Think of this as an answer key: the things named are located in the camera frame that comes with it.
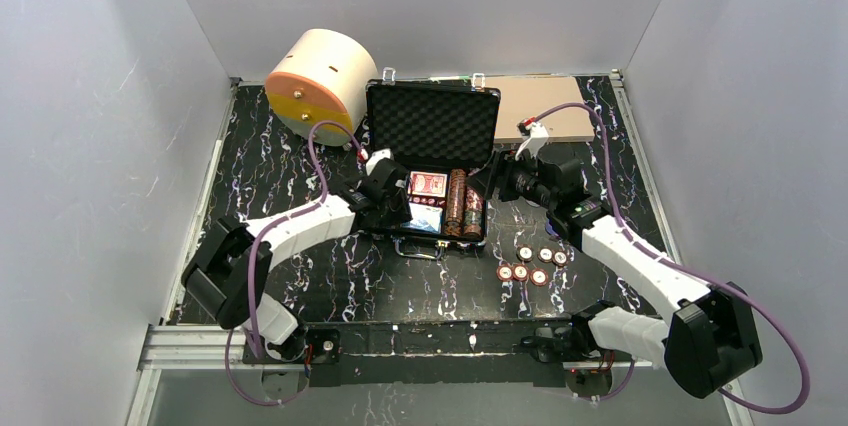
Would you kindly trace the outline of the black poker set case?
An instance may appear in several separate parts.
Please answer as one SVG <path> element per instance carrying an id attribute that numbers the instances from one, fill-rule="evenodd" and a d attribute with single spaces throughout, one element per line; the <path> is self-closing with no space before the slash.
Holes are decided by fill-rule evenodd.
<path id="1" fill-rule="evenodd" d="M 395 161 L 412 171 L 445 173 L 462 169 L 468 175 L 480 168 L 494 152 L 495 131 L 501 93 L 485 86 L 485 76 L 477 73 L 462 83 L 399 80 L 395 69 L 386 67 L 380 78 L 366 87 L 366 122 L 371 144 L 376 150 L 389 150 Z M 410 203 L 436 205 L 436 199 L 407 194 Z M 404 242 L 420 242 L 434 247 L 439 258 L 449 247 L 478 249 L 484 246 L 487 201 L 483 213 L 481 240 L 448 236 L 442 230 L 425 233 L 400 226 L 393 230 L 371 231 L 376 237 L 391 239 L 401 253 Z"/>

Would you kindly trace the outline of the blue playing card deck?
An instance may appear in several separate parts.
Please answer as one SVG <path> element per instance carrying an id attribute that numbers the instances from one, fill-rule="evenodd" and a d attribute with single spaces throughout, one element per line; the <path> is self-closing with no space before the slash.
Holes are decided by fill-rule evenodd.
<path id="1" fill-rule="evenodd" d="M 419 203 L 409 204 L 411 219 L 402 224 L 403 228 L 439 234 L 442 230 L 443 209 Z"/>

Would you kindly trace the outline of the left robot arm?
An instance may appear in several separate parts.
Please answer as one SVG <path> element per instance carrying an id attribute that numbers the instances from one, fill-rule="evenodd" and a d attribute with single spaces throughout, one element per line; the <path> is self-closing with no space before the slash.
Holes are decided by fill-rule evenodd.
<path id="1" fill-rule="evenodd" d="M 268 274 L 314 246 L 361 230 L 411 220 L 409 170 L 389 150 L 374 153 L 366 173 L 318 199 L 273 216 L 241 222 L 218 219 L 188 261 L 186 293 L 224 330 L 241 328 L 253 350 L 299 336 L 296 314 L 265 291 Z"/>

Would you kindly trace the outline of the red playing card deck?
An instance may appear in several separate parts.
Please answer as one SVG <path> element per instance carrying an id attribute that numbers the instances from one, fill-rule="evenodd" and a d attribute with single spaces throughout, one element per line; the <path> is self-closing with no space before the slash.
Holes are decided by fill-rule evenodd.
<path id="1" fill-rule="evenodd" d="M 409 194 L 432 198 L 445 198 L 448 175 L 445 173 L 412 171 L 409 179 Z"/>

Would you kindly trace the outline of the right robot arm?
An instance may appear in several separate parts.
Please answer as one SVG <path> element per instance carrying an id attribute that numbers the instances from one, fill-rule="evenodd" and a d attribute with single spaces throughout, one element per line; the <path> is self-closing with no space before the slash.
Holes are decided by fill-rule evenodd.
<path id="1" fill-rule="evenodd" d="M 494 153 L 470 183 L 484 198 L 519 198 L 546 211 L 555 233 L 635 288 L 653 317 L 609 303 L 575 314 L 567 335 L 555 334 L 579 353 L 619 350 L 666 369 L 689 395 L 705 398 L 763 360 L 751 307 L 732 283 L 712 284 L 666 265 L 666 255 L 619 223 L 609 205 L 582 182 L 583 165 L 566 144 L 554 159 L 542 157 L 543 126 L 527 128 L 515 150 Z"/>

